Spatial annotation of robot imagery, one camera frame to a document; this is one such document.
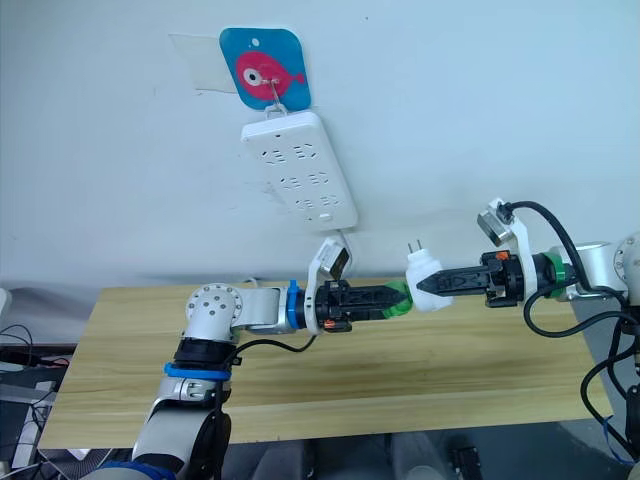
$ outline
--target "white plug adapter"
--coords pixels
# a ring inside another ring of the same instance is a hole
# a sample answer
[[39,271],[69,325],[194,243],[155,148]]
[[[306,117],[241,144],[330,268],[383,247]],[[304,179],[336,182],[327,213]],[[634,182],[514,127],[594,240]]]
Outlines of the white plug adapter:
[[440,297],[418,289],[418,283],[442,270],[442,264],[429,255],[429,251],[426,248],[410,253],[407,256],[407,260],[409,261],[407,283],[413,297],[413,303],[418,310],[421,312],[435,312],[453,303],[453,297]]

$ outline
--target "power strip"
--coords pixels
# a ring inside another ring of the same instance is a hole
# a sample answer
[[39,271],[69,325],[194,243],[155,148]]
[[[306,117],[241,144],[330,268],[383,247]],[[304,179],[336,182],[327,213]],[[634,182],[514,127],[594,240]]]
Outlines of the power strip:
[[310,230],[354,226],[358,214],[322,121],[310,111],[245,125],[241,141]]

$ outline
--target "wooden tabletop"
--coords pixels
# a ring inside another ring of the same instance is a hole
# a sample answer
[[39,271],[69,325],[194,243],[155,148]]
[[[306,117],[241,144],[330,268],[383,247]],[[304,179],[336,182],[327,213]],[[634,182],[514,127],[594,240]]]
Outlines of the wooden tabletop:
[[[384,283],[381,279],[354,285]],[[162,367],[186,324],[194,286],[103,290],[76,349],[40,448],[130,447]],[[231,441],[254,442],[546,422],[589,417],[579,384],[593,365],[582,335],[547,339],[521,309],[459,298],[447,309],[358,322],[306,352],[249,349],[233,370]],[[571,308],[539,301],[548,329],[575,324]],[[306,333],[286,337],[302,345]],[[256,338],[244,334],[246,341]],[[590,394],[611,412],[599,378]]]

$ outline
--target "white wall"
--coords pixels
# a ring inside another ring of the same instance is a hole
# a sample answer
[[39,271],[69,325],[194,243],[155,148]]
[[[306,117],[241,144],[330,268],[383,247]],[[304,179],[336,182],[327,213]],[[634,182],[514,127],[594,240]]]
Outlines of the white wall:
[[[360,211],[358,275],[402,271],[417,237],[447,265],[475,264],[491,249],[475,215],[496,195],[542,202],[577,242],[639,228],[634,0],[1,8],[0,272],[27,287],[14,318],[37,335],[77,336],[100,287],[302,277],[321,240],[288,223],[242,154],[240,129],[261,115],[195,92],[169,33],[298,34]],[[536,249],[557,243],[523,216]]]

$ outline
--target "blue sticker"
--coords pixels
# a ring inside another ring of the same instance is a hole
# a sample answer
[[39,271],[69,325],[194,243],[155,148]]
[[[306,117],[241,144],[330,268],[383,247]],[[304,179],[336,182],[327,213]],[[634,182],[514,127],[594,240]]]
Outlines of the blue sticker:
[[271,82],[288,110],[305,110],[311,105],[302,47],[289,30],[225,28],[220,48],[248,107],[264,110],[275,103]]

